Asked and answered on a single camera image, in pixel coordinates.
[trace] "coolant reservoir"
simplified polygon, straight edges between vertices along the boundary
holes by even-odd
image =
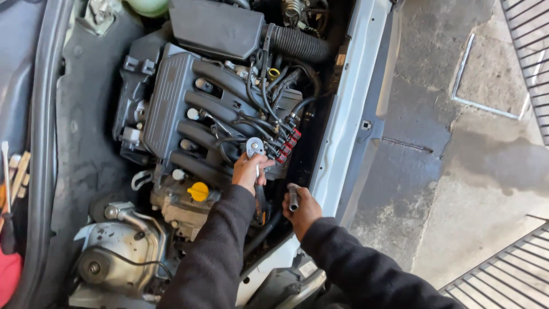
[[[146,17],[159,17],[168,11],[169,0],[125,0],[134,11]]]

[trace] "screwdriver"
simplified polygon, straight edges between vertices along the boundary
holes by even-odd
[[[2,231],[0,231],[0,249],[5,255],[15,253],[15,229],[13,227],[13,214],[12,214],[12,198],[10,196],[9,185],[9,165],[8,165],[8,142],[2,142],[2,161],[4,163],[4,187],[6,202],[4,207],[6,211],[2,215],[4,224]]]

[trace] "yellow oil filler cap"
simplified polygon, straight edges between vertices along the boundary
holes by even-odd
[[[189,192],[193,199],[197,202],[204,202],[210,194],[208,186],[205,183],[201,182],[195,183],[192,187],[187,189],[187,192]]]

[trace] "corrugated air intake hose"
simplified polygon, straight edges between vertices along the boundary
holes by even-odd
[[[330,56],[328,42],[297,29],[275,26],[271,45],[288,56],[311,63],[325,61]]]

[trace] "wet floor stain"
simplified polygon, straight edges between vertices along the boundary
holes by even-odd
[[[487,135],[455,129],[442,161],[444,170],[457,163],[472,174],[488,176],[506,196],[517,190],[549,197],[549,150],[524,137],[496,141]]]

